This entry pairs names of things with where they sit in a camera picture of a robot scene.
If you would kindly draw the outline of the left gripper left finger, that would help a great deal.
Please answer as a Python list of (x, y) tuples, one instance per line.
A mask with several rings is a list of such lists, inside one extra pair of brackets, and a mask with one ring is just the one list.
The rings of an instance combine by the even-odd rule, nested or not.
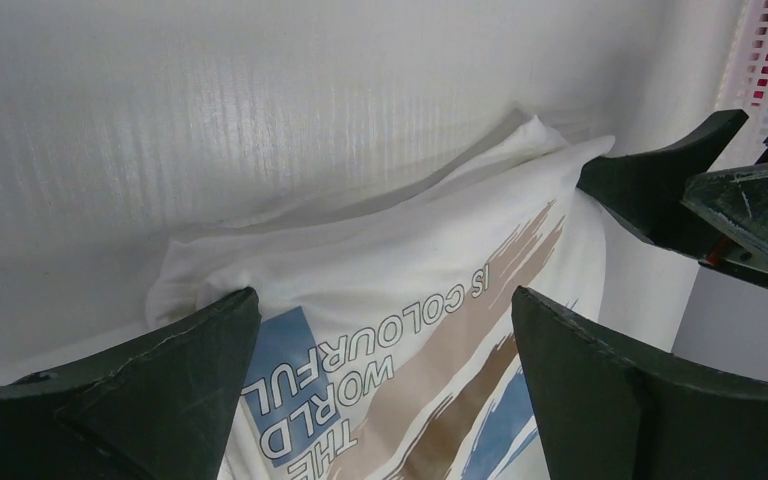
[(261, 316), (246, 288), (0, 385), (0, 479), (213, 479)]

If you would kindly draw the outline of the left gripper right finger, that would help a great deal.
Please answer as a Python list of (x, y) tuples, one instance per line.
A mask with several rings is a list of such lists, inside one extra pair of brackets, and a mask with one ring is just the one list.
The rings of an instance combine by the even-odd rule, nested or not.
[(706, 367), (530, 288), (518, 353), (554, 479), (768, 479), (768, 382)]

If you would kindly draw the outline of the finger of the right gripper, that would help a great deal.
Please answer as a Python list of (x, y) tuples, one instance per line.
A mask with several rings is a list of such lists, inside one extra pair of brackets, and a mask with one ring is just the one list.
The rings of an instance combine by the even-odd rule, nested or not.
[(697, 175), (682, 204), (768, 272), (768, 163)]
[(584, 165), (577, 188), (641, 241), (703, 260), (723, 234), (682, 204), (686, 184), (708, 171), (747, 120), (741, 109), (717, 111), (666, 147), (599, 156)]

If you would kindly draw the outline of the white printed t shirt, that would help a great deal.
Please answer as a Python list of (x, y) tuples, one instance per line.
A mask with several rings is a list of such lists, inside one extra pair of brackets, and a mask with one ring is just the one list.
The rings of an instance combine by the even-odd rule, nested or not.
[(604, 227), (576, 185), (614, 142), (531, 118), (416, 193), (172, 241), (152, 328), (247, 287), (262, 316), (221, 477), (545, 478), (512, 297), (599, 313)]

